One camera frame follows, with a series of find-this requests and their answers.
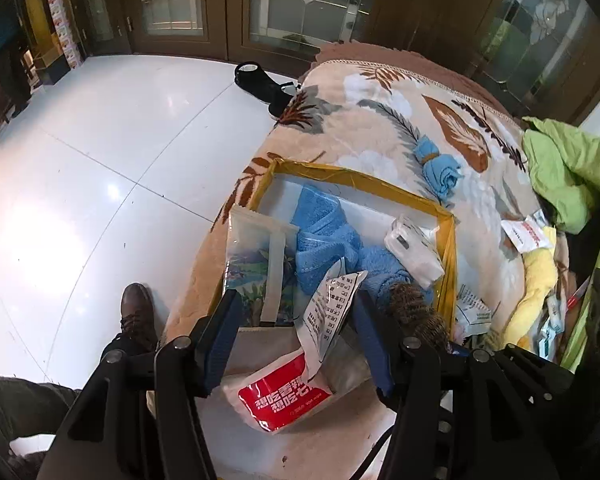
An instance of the wooden door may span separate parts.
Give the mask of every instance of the wooden door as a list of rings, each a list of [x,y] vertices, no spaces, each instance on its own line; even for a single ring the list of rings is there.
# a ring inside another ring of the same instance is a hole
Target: wooden door
[[[299,76],[324,44],[369,41],[375,0],[226,0],[229,60]]]
[[[88,54],[131,54],[120,0],[71,0]]]
[[[227,59],[225,0],[123,0],[134,52]]]

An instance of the brown boot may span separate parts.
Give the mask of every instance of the brown boot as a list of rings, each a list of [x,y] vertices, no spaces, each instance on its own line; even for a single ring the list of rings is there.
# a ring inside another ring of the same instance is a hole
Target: brown boot
[[[154,303],[144,285],[132,283],[122,293],[120,304],[123,335],[133,339],[147,351],[155,350],[158,338],[154,327]]]

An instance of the blue towel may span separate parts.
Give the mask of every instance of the blue towel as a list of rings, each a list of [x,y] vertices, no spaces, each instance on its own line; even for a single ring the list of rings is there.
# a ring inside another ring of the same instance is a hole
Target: blue towel
[[[445,201],[462,176],[459,169],[460,164],[451,155],[439,155],[425,163],[422,176],[433,193]]]
[[[347,272],[356,269],[362,242],[336,197],[303,186],[291,223],[300,228],[296,273],[305,294],[311,296],[327,270],[343,256]]]
[[[375,301],[376,306],[384,310],[389,305],[390,288],[394,283],[413,283],[413,278],[400,261],[382,246],[370,246],[360,249],[357,270],[366,270],[368,275],[360,285]],[[420,289],[427,304],[433,303],[433,290]]]
[[[347,271],[355,269],[358,251],[351,244],[334,237],[300,231],[296,250],[296,273],[302,291],[308,296],[313,295],[327,270],[343,256]]]
[[[413,155],[420,164],[428,156],[435,155],[422,165],[422,176],[432,192],[440,200],[446,201],[461,177],[458,173],[460,164],[451,155],[440,155],[438,147],[427,136],[420,137]]]
[[[422,160],[426,156],[439,154],[438,147],[426,135],[421,136],[420,139],[418,139],[418,143],[413,149],[413,155],[420,164],[422,164]]]

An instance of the tile floor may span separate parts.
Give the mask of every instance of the tile floor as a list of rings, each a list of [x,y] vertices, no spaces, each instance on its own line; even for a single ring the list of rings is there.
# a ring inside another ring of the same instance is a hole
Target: tile floor
[[[152,288],[164,323],[273,126],[233,72],[199,59],[89,58],[2,129],[0,375],[83,386],[130,282]]]

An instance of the leaf pattern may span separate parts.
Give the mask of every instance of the leaf pattern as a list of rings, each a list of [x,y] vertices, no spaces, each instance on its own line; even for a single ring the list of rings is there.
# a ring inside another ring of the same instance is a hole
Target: leaf pattern
[[[504,202],[504,200],[499,195],[499,193],[496,191],[496,189],[493,186],[491,186],[491,189],[493,189],[493,195],[496,199],[496,210],[498,211],[498,214],[500,215],[500,219],[502,219],[502,220],[522,220],[522,219],[524,219],[525,216],[520,212],[520,209],[518,208],[518,201],[513,196],[513,193],[511,192],[511,190],[509,189],[507,184],[504,182],[504,180],[502,181],[502,184],[503,184],[505,194],[507,195],[507,199],[511,202],[511,205],[513,206],[514,210],[511,211],[509,209],[509,207],[507,206],[507,203]],[[505,258],[508,261],[511,261],[518,256],[518,251],[516,250],[512,241],[509,239],[509,237],[507,236],[506,232],[504,231],[504,229],[502,227],[500,228],[500,251],[502,252],[502,254],[504,254]]]
[[[458,114],[447,105],[423,95],[429,109],[442,128],[446,141],[458,150],[469,166],[482,173],[489,166],[491,153],[486,140],[470,128]]]
[[[359,65],[360,75],[366,77],[367,80],[378,81],[380,86],[391,92],[391,83],[405,79],[406,75],[397,68],[389,68],[387,66],[366,66]]]
[[[262,156],[253,157],[250,164],[244,168],[242,171],[242,176],[235,182],[234,190],[232,191],[231,195],[229,195],[229,198],[224,205],[220,208],[220,211],[218,212],[218,215],[211,226],[212,231],[216,227],[218,220],[221,220],[222,224],[226,223],[226,221],[229,219],[229,211],[231,211],[231,208],[235,203],[241,205],[242,207],[247,207],[249,205],[249,200],[251,199],[253,191],[255,190],[257,179],[266,173],[267,168],[271,165],[271,161],[274,158],[282,158],[282,156],[273,152],[267,152],[267,156],[270,160],[267,160]],[[258,170],[253,166],[256,166],[261,170],[264,169],[265,171],[259,173]],[[244,186],[242,186],[242,190],[239,191],[240,186],[243,183]]]
[[[342,106],[333,105],[318,97],[318,85],[302,88],[282,112],[277,124],[291,126],[307,134],[323,134],[323,117]]]
[[[301,90],[282,112],[282,115],[280,115],[280,118],[278,119],[278,124],[284,124],[285,126],[300,126],[301,128],[304,127],[304,124],[310,126],[311,114],[308,110],[311,108],[315,108],[315,105],[306,102],[306,90]]]
[[[238,200],[238,205],[245,207],[249,203],[249,199],[251,198],[251,195],[253,194],[253,187],[254,187],[255,181],[256,181],[255,178],[250,178],[249,180],[247,180],[247,184],[244,186],[242,193],[240,193],[240,200]]]
[[[268,168],[270,166],[270,162],[266,158],[262,158],[261,156],[255,156],[251,159],[253,164],[257,164],[263,168]]]
[[[522,161],[522,154],[520,153],[520,150],[514,148],[513,146],[509,146],[496,132],[493,131],[493,129],[489,126],[489,123],[487,122],[487,114],[484,111],[484,106],[482,107],[482,117],[480,117],[480,115],[478,115],[476,111],[473,108],[471,108],[471,106],[469,106],[467,103],[463,103],[462,101],[457,101],[455,99],[453,99],[451,102],[459,108],[461,108],[462,110],[464,110],[465,112],[467,112],[469,115],[471,115],[471,117],[474,118],[474,121],[478,123],[478,126],[480,126],[485,131],[485,133],[490,134],[491,139],[495,140],[498,143],[500,149],[502,150],[502,153],[504,153],[505,155],[509,155],[509,158],[513,161],[513,163],[518,168],[520,168],[520,170],[526,173],[525,165]]]
[[[411,173],[413,173],[416,184],[418,184],[420,190],[422,191],[422,195],[440,203],[438,197],[429,189],[427,182],[422,176],[422,166],[416,160],[415,155],[413,155],[413,150],[420,139],[419,129],[415,128],[410,121],[404,118],[401,113],[385,104],[373,101],[371,99],[362,99],[358,102],[358,106],[371,108],[377,114],[386,117],[393,123],[394,128],[400,138],[400,143],[404,147],[402,154],[404,155],[405,166],[411,171]]]

